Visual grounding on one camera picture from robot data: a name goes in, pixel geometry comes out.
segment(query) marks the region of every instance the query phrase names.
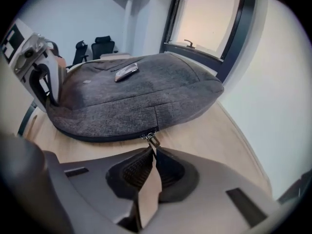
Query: office chair backrest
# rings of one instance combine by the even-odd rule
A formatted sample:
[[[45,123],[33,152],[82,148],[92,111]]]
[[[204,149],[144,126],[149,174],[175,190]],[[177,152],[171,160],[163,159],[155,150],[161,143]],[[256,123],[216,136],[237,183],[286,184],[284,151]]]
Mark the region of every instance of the office chair backrest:
[[[80,41],[76,44],[76,53],[73,61],[73,65],[78,63],[82,63],[82,60],[86,54],[88,45],[86,45],[83,41]]]
[[[115,42],[111,41],[110,36],[97,37],[95,43],[91,45],[93,60],[100,59],[103,54],[110,54],[114,51]]]

